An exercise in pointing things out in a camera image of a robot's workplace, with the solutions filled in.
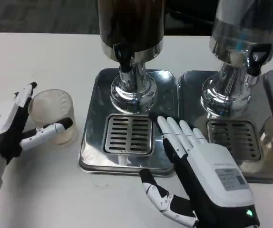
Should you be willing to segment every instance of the chrome dispenser base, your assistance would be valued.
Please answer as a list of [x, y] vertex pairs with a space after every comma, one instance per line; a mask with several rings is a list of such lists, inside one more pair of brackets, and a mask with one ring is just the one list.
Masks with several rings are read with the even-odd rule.
[[[164, 70], [147, 71], [155, 81], [157, 95], [150, 111], [178, 116], [177, 85]], [[111, 85], [119, 75], [116, 68], [102, 70], [94, 84], [89, 105], [79, 165], [94, 173], [138, 175], [147, 168], [155, 176], [169, 176], [173, 165], [162, 137], [148, 113], [124, 113], [111, 99]]]
[[[252, 145], [255, 147], [249, 150], [250, 154], [244, 152], [237, 154], [237, 156], [232, 155], [249, 182], [273, 183], [273, 114], [263, 86], [262, 77], [258, 84], [252, 88], [249, 105], [241, 116], [216, 118], [208, 113], [201, 104], [203, 84], [216, 73], [215, 71], [190, 71], [179, 79], [180, 118], [198, 127], [210, 141], [214, 139], [212, 137], [213, 133], [208, 134], [208, 128], [211, 130], [213, 124], [219, 124], [224, 130], [226, 126], [239, 123], [239, 127], [247, 131], [251, 131], [253, 129], [252, 125], [254, 125], [258, 147]], [[253, 143], [256, 142], [253, 134], [247, 133], [247, 136], [250, 138], [246, 137], [246, 140], [253, 138]], [[228, 142], [233, 142], [230, 137], [226, 139]]]

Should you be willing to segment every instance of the white robotic hand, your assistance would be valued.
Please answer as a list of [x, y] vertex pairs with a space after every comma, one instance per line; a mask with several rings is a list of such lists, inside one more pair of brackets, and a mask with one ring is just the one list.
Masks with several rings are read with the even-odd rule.
[[73, 124], [70, 118], [64, 118], [23, 133], [29, 116], [28, 105], [36, 86], [35, 82], [27, 85], [15, 93], [13, 99], [0, 105], [0, 188], [4, 169], [12, 158], [18, 157], [22, 150], [28, 150], [64, 132]]
[[248, 228], [260, 225], [253, 193], [229, 151], [209, 143], [197, 128], [159, 116], [165, 153], [190, 200], [172, 196], [149, 170], [140, 176], [147, 196], [165, 216], [188, 227]]

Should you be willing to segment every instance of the clear plastic cup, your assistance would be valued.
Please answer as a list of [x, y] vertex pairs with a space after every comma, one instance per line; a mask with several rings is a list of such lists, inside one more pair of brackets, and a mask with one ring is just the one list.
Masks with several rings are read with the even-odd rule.
[[77, 138], [78, 130], [75, 124], [73, 101], [67, 92], [50, 89], [37, 94], [31, 100], [28, 112], [36, 127], [54, 123], [65, 117], [72, 119], [73, 125], [50, 140], [52, 144], [68, 145]]

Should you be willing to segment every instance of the metal grate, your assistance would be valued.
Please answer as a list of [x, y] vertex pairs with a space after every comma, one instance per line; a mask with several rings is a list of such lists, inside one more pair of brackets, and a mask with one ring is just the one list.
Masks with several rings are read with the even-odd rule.
[[261, 158], [254, 126], [250, 121], [210, 119], [207, 121], [209, 142], [225, 146], [238, 161]]
[[113, 115], [108, 121], [105, 150], [109, 153], [149, 154], [152, 121], [142, 116]]

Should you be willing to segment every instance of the table surface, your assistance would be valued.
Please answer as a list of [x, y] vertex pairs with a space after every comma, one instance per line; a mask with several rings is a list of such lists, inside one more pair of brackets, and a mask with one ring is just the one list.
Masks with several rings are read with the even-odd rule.
[[[102, 52], [98, 35], [0, 33], [0, 100], [37, 81], [36, 92], [62, 89], [74, 101], [79, 138], [68, 147], [45, 144], [7, 166], [0, 191], [0, 228], [183, 227], [160, 214], [138, 177], [95, 175], [78, 166], [94, 80], [117, 67]], [[209, 37], [165, 37], [162, 53], [147, 68], [176, 77], [188, 70], [218, 70]], [[273, 59], [263, 72], [273, 69]], [[157, 182], [186, 196], [177, 176]], [[251, 184], [262, 228], [273, 228], [273, 185]]]

